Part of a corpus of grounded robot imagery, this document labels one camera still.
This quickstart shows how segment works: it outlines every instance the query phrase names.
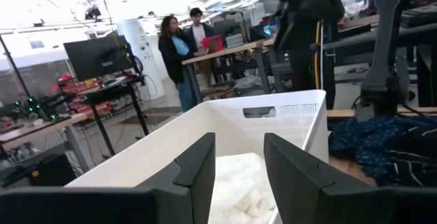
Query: basket handle hole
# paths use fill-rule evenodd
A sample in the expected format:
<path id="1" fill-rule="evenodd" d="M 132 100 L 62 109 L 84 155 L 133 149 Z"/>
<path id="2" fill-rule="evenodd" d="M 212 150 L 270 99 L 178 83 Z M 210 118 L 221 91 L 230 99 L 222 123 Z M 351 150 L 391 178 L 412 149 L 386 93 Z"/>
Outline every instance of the basket handle hole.
<path id="1" fill-rule="evenodd" d="M 253 107 L 243 108 L 245 118 L 273 118 L 276 117 L 276 109 L 274 107 Z"/>

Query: white cloth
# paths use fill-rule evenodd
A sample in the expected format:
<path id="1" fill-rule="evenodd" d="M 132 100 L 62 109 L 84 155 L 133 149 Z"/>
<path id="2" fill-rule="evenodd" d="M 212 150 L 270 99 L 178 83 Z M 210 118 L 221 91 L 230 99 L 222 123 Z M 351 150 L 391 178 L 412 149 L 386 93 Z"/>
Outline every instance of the white cloth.
<path id="1" fill-rule="evenodd" d="M 205 29 L 203 28 L 203 25 L 193 25 L 193 34 L 194 40 L 196 41 L 196 46 L 202 46 L 202 40 L 205 38 Z"/>

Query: black stand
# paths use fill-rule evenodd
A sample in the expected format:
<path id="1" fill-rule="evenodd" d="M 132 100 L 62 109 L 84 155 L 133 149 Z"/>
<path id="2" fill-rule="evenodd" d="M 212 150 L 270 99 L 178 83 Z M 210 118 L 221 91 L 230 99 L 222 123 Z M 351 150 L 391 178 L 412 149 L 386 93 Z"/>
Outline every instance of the black stand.
<path id="1" fill-rule="evenodd" d="M 15 65 L 15 62 L 12 59 L 11 53 L 9 52 L 5 42 L 3 41 L 3 38 L 1 37 L 1 34 L 0 34 L 0 43 L 1 43 L 1 46 L 3 47 L 3 50 L 6 53 L 6 57 L 7 57 L 8 61 L 10 62 L 12 68 L 14 69 L 15 75 L 18 77 L 18 81 L 20 82 L 23 91 L 25 92 L 27 97 L 30 97 L 29 90 L 27 89 L 25 82 L 23 81 L 23 78 L 21 77 L 21 74 L 18 71 L 18 68 Z"/>
<path id="2" fill-rule="evenodd" d="M 375 115 L 395 115 L 397 105 L 405 102 L 394 73 L 396 40 L 405 0 L 375 0 L 380 12 L 373 64 L 361 84 L 361 103 L 355 117 L 365 121 Z"/>
<path id="3" fill-rule="evenodd" d="M 97 122 L 98 128 L 100 129 L 100 132 L 102 133 L 102 137 L 104 139 L 104 142 L 106 143 L 109 153 L 111 156 L 115 155 L 115 150 L 111 144 L 111 140 L 109 139 L 108 133 L 106 132 L 102 120 L 98 114 L 96 105 L 100 104 L 101 102 L 108 101 L 114 98 L 118 98 L 121 96 L 125 96 L 127 94 L 130 94 L 130 97 L 132 98 L 132 103 L 135 108 L 135 111 L 137 112 L 137 116 L 139 119 L 139 122 L 141 124 L 141 127 L 144 131 L 145 136 L 149 135 L 149 131 L 147 130 L 147 126 L 145 123 L 145 115 L 143 114 L 141 107 L 138 104 L 137 101 L 137 95 L 135 95 L 135 90 L 132 87 L 133 83 L 141 82 L 141 79 L 126 79 L 125 81 L 121 81 L 115 85 L 110 85 L 105 88 L 98 89 L 94 92 L 86 93 L 85 96 L 87 97 L 87 100 L 85 101 L 86 104 L 89 104 L 93 114 L 94 119 Z"/>

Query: blue shirt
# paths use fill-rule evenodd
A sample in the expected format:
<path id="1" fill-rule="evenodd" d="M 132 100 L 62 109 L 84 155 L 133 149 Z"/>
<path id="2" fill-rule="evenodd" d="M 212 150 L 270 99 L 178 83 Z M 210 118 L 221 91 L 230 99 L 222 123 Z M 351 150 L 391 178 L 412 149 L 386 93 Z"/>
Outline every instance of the blue shirt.
<path id="1" fill-rule="evenodd" d="M 171 39 L 173 40 L 173 43 L 175 44 L 176 51 L 178 52 L 178 54 L 185 56 L 190 52 L 190 49 L 186 45 L 185 41 L 183 41 L 181 38 L 179 38 L 177 36 L 172 36 Z"/>

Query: monitor stand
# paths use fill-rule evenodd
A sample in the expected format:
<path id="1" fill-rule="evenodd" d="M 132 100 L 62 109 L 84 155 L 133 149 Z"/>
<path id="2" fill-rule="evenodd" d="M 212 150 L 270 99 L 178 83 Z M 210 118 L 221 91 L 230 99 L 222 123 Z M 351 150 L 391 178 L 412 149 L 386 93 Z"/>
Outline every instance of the monitor stand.
<path id="1" fill-rule="evenodd" d="M 105 81 L 104 83 L 103 83 L 103 85 L 102 85 L 102 88 L 105 88 L 105 87 L 110 87 L 110 86 L 113 86 L 113 85 L 117 85 L 118 83 L 120 83 L 121 81 L 124 81 L 124 80 L 126 80 L 126 76 L 121 76 L 121 77 L 117 77 L 117 78 L 115 78 L 115 79 L 110 79 L 110 80 L 108 80 L 108 81 Z"/>

